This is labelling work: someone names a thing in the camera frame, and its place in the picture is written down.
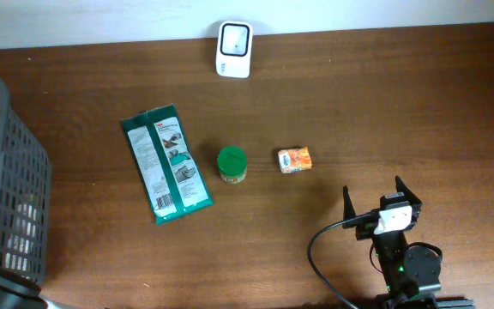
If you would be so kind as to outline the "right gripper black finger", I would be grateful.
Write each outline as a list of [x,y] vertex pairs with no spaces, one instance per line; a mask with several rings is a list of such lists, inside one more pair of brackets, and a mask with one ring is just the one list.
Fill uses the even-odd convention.
[[395,187],[398,192],[401,192],[404,195],[412,206],[422,205],[421,200],[405,185],[398,175],[395,176]]
[[343,194],[343,203],[344,203],[344,208],[343,208],[344,223],[342,226],[344,228],[352,228],[355,226],[353,220],[357,215],[349,195],[348,187],[346,185],[342,189],[342,194]]

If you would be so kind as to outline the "orange tissue pack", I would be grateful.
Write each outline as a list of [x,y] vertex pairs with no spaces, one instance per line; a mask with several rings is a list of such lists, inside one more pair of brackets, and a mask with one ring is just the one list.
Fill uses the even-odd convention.
[[309,149],[290,148],[278,152],[280,171],[284,174],[296,173],[312,168],[312,159]]

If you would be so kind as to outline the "green lid seasoning jar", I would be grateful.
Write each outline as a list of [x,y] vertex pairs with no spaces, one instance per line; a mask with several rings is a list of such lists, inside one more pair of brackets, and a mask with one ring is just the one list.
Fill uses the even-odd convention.
[[218,154],[217,166],[221,178],[228,184],[242,182],[247,174],[247,158],[238,147],[224,147]]

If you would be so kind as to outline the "green wipes packet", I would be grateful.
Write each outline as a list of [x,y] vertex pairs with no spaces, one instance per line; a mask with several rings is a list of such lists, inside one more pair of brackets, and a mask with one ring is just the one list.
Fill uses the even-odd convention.
[[123,118],[120,124],[158,225],[214,204],[174,105]]

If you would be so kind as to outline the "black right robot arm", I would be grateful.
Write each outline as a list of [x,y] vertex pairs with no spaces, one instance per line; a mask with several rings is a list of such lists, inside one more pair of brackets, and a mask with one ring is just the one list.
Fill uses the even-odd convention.
[[422,209],[421,200],[395,177],[396,192],[380,197],[379,207],[358,215],[347,187],[343,188],[345,228],[353,228],[357,240],[372,241],[388,292],[375,298],[376,308],[474,308],[466,298],[438,299],[443,252],[425,243],[408,243],[405,232],[413,229]]

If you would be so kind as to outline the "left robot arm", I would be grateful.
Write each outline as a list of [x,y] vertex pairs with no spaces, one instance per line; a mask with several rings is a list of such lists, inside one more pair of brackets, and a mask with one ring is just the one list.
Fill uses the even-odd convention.
[[71,306],[43,296],[36,282],[0,269],[0,308],[70,309]]

